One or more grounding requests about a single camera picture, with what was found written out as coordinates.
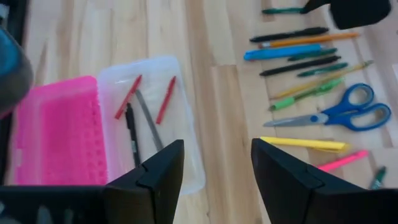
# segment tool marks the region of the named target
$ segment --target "black pen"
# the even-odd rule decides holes
[[[310,35],[320,35],[329,31],[329,28],[325,27],[312,27],[304,30],[296,30],[292,32],[280,33],[280,34],[271,34],[271,35],[262,35],[259,37],[253,37],[250,39],[250,42],[260,43],[271,40],[280,40],[287,39],[291,37],[305,37]]]
[[[127,103],[127,110],[125,112],[125,115],[127,121],[127,128],[130,130],[132,155],[134,156],[134,163],[137,167],[138,165],[141,164],[141,159],[139,157],[136,124],[134,122],[134,112],[132,110],[130,103]]]
[[[301,68],[308,68],[308,67],[317,66],[317,65],[324,65],[324,64],[335,62],[335,61],[339,60],[340,58],[341,58],[340,56],[331,56],[331,57],[321,58],[318,60],[312,60],[309,62],[296,63],[296,64],[288,65],[285,67],[273,68],[270,70],[266,70],[266,71],[263,71],[262,73],[260,73],[260,75],[266,77],[266,76],[270,76],[270,75],[276,75],[276,74],[279,74],[282,72],[294,71],[294,70],[301,69]]]

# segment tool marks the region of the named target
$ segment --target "black object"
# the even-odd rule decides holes
[[[136,123],[134,122],[134,111],[132,110],[130,103],[127,103],[127,110],[125,112],[125,115],[127,121],[127,128],[130,130],[132,155],[134,157],[134,163],[137,167],[139,166],[139,164],[141,164],[141,159],[139,156]]]
[[[303,36],[310,36],[310,35],[320,35],[324,34],[329,31],[329,28],[326,27],[313,27],[304,30],[296,30],[292,32],[286,32],[281,34],[271,34],[271,35],[262,35],[259,37],[253,37],[250,39],[250,42],[259,43],[259,42],[266,42],[271,40],[280,40],[280,39],[287,39],[291,37],[303,37]]]
[[[263,71],[262,73],[260,73],[260,75],[266,77],[269,75],[276,75],[276,74],[279,74],[282,72],[289,72],[289,71],[293,71],[293,70],[297,70],[297,69],[301,69],[301,68],[308,68],[308,67],[317,66],[317,65],[324,65],[327,63],[335,62],[335,61],[339,60],[340,58],[341,58],[340,56],[334,55],[331,57],[312,60],[309,62],[297,63],[294,65],[288,65],[288,66],[280,67],[280,68],[273,68],[270,70]]]
[[[398,223],[398,190],[365,190],[260,140],[251,158],[272,224]]]
[[[172,224],[183,160],[177,140],[104,186],[2,186],[0,223]]]
[[[33,71],[19,44],[0,27],[0,118],[26,96]]]
[[[27,0],[0,0],[1,4],[9,6],[7,18],[7,31],[22,45],[25,26],[25,15],[27,10]],[[9,140],[11,137],[12,113],[0,120],[0,185],[4,183],[4,176],[7,169],[7,158]]]
[[[301,14],[324,4],[330,4],[331,15],[339,29],[375,24],[391,12],[390,0],[309,0]]]

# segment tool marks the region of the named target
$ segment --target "marker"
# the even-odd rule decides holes
[[[386,176],[387,173],[387,167],[382,166],[377,174],[374,176],[374,179],[369,187],[370,190],[377,190],[380,189],[382,186],[382,182],[384,177]]]
[[[368,155],[369,155],[369,152],[367,150],[360,150],[358,152],[352,153],[349,156],[338,159],[335,162],[331,162],[331,163],[328,163],[328,164],[325,164],[322,166],[318,166],[318,169],[323,170],[325,172],[329,172],[329,171],[337,169],[341,166],[345,166],[349,163],[357,161],[358,159],[363,159]]]

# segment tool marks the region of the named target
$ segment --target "blue pen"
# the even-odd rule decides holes
[[[244,54],[243,59],[264,60],[272,58],[291,57],[294,55],[304,54],[309,52],[319,52],[321,50],[322,50],[322,45],[320,44],[308,44],[308,45],[299,45],[294,47],[250,50]]]

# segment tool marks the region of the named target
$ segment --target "scissors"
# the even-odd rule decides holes
[[[362,103],[352,103],[349,100],[351,94],[354,91],[363,90],[366,93],[366,99]],[[371,129],[378,128],[387,123],[391,117],[391,109],[384,103],[376,103],[371,105],[374,99],[373,89],[363,83],[355,84],[349,87],[341,99],[340,103],[336,106],[322,111],[317,114],[310,114],[305,116],[298,116],[294,118],[285,118],[277,121],[270,121],[264,124],[264,127],[272,126],[307,126],[314,124],[340,124],[352,131],[368,131]],[[383,116],[379,121],[367,126],[356,126],[353,124],[353,118],[365,116],[367,114],[375,113],[376,111],[382,111]]]

